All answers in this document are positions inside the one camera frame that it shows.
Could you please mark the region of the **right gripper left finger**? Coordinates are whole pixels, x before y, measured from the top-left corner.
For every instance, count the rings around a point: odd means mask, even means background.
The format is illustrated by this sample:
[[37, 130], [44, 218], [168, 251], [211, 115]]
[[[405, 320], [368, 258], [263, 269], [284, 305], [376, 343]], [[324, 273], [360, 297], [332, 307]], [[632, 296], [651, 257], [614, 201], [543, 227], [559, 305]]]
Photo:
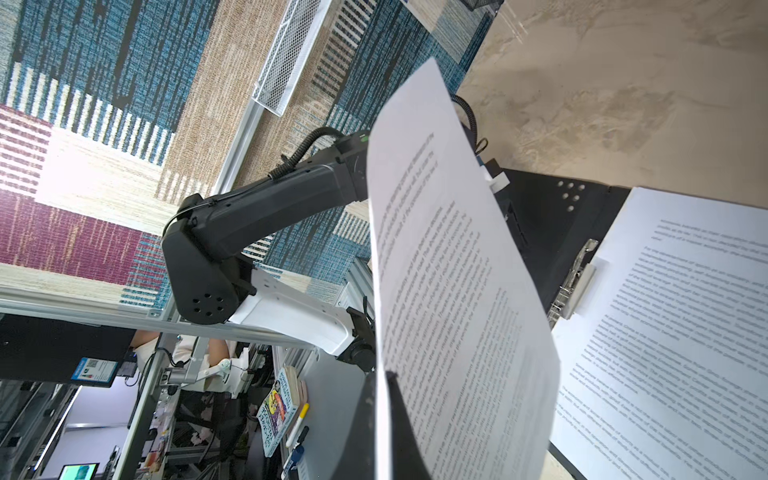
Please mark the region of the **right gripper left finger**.
[[373, 479], [375, 475], [376, 375], [366, 377], [344, 450], [345, 479]]

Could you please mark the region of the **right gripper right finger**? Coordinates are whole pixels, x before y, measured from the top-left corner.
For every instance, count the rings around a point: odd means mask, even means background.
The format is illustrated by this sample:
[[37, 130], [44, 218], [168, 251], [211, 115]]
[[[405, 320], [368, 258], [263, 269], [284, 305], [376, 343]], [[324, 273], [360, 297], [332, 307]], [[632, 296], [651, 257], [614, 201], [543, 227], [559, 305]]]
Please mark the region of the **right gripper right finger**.
[[386, 380], [390, 397], [392, 478], [430, 480], [431, 476], [419, 452], [408, 417], [398, 376], [395, 372], [387, 371]]

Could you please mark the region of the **white text paper sheet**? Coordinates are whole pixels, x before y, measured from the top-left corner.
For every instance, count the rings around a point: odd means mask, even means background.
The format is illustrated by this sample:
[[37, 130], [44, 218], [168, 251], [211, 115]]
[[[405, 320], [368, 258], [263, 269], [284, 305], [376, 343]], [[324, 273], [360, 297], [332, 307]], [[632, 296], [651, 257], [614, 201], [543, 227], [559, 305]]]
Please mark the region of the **white text paper sheet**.
[[480, 167], [428, 60], [384, 105], [368, 147], [379, 479], [393, 479], [387, 371], [431, 478], [543, 468], [560, 362]]

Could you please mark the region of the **metal folder clip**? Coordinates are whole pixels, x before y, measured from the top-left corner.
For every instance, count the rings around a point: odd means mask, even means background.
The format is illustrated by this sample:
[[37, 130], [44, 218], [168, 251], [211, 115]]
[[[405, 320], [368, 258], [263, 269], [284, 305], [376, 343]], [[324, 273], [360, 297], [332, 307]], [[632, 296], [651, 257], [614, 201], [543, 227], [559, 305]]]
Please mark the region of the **metal folder clip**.
[[569, 320], [575, 313], [595, 275], [596, 267], [591, 263], [591, 255], [596, 252], [598, 246], [598, 240], [588, 239], [576, 255], [548, 310], [550, 329], [560, 320]]

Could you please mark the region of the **white paper sheet underneath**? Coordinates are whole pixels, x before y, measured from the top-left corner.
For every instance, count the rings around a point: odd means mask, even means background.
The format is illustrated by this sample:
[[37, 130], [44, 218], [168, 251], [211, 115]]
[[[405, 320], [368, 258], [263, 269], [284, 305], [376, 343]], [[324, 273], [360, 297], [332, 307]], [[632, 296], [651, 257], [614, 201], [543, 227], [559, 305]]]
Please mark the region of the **white paper sheet underneath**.
[[636, 188], [592, 260], [550, 437], [579, 479], [767, 475], [767, 213]]

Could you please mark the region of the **red folder black inside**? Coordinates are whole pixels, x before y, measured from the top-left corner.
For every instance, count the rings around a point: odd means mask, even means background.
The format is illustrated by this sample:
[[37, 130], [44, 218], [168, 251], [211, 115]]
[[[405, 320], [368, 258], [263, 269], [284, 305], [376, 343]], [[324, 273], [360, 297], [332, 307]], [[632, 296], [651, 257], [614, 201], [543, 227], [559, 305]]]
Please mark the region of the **red folder black inside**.
[[510, 184], [496, 194], [507, 226], [532, 277], [547, 316], [560, 285], [588, 239], [599, 246], [591, 255], [596, 272], [569, 320], [552, 329], [566, 380], [586, 352], [597, 321], [589, 316], [610, 292], [605, 285], [610, 264], [599, 257], [612, 224], [631, 189], [583, 179], [504, 169]]

